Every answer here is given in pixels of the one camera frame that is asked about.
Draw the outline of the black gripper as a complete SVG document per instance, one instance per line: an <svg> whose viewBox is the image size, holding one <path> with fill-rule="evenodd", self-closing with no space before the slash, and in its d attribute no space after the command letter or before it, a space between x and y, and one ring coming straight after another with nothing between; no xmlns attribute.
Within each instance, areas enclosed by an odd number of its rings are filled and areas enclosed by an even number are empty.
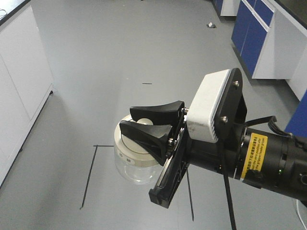
<svg viewBox="0 0 307 230"><path fill-rule="evenodd" d="M179 122L181 109L185 107L183 101L176 101L158 106L132 106L130 115L134 121L146 118L154 125L139 124L131 121L120 121L121 133L143 147L161 166L166 161L168 140L172 137L173 128ZM187 128L177 146L175 153L168 159L164 172L157 184L149 191L150 201L168 208L182 177L193 164L201 168L222 174L229 204L232 203L229 177L235 175L239 163L243 133L238 141L230 139L216 143L193 140Z"/></svg>

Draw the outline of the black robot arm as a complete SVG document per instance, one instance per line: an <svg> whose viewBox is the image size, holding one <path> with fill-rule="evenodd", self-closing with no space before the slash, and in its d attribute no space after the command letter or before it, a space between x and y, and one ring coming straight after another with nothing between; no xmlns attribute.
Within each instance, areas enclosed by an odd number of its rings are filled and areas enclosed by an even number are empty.
<svg viewBox="0 0 307 230"><path fill-rule="evenodd" d="M182 101L160 106L135 106L132 120L122 120L122 135L143 147L163 166L149 197L169 207L190 164L223 175L230 197L229 178L285 196L307 200L307 141L281 131L274 116L246 121L240 99L234 108L222 103L211 126L218 139L196 137L188 124L192 110Z"/></svg>

